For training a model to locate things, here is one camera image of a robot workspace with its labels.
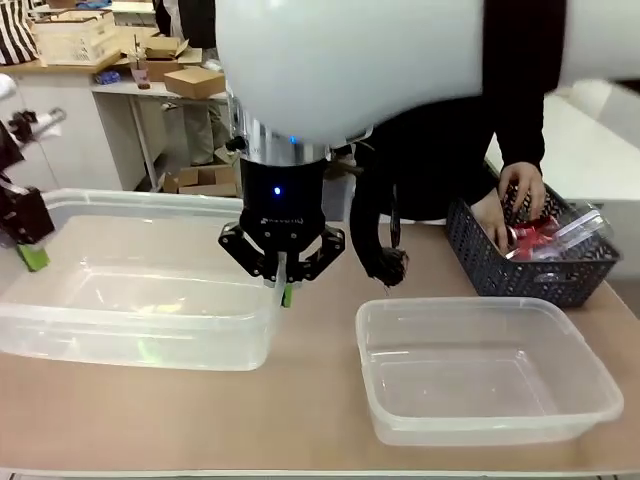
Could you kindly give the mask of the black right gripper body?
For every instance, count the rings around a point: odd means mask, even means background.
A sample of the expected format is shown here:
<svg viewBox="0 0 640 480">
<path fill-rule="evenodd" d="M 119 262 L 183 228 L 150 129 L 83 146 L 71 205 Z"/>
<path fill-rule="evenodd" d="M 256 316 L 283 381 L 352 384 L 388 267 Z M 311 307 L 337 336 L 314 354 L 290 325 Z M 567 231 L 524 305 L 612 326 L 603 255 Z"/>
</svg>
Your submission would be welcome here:
<svg viewBox="0 0 640 480">
<path fill-rule="evenodd" d="M 251 244 L 267 252 L 302 253 L 325 230 L 322 211 L 325 160 L 278 167 L 241 162 L 240 226 Z"/>
</svg>

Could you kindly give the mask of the person's right hand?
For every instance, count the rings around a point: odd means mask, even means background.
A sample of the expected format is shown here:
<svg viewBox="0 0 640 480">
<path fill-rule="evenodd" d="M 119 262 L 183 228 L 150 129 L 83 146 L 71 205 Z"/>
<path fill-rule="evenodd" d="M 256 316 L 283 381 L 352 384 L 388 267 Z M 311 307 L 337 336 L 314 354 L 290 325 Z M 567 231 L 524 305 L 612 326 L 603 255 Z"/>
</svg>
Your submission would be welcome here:
<svg viewBox="0 0 640 480">
<path fill-rule="evenodd" d="M 499 251 L 506 253 L 508 250 L 508 235 L 504 212 L 497 190 L 492 189 L 483 199 L 473 204 L 471 212 Z"/>
</svg>

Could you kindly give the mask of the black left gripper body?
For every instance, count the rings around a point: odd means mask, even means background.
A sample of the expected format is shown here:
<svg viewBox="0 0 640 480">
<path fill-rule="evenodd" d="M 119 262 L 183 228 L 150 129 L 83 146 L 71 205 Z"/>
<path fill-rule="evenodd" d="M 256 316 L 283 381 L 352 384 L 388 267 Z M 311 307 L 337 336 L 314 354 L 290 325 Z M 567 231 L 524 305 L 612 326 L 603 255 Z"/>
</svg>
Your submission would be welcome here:
<svg viewBox="0 0 640 480">
<path fill-rule="evenodd" d="M 15 243 L 34 245 L 55 227 L 37 188 L 1 187 L 1 230 Z"/>
</svg>

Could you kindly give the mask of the person's left hand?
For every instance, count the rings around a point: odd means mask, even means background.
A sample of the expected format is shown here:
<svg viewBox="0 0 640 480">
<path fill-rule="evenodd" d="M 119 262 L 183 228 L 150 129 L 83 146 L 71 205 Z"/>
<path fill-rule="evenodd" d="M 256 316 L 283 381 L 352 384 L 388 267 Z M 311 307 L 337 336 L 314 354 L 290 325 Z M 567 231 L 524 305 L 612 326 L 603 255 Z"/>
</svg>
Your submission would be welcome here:
<svg viewBox="0 0 640 480">
<path fill-rule="evenodd" d="M 546 187 L 540 170 L 533 164 L 517 162 L 505 166 L 500 174 L 498 194 L 503 200 L 510 185 L 516 187 L 516 198 L 512 209 L 518 211 L 526 198 L 529 198 L 529 218 L 535 220 L 540 217 L 546 199 Z"/>
</svg>

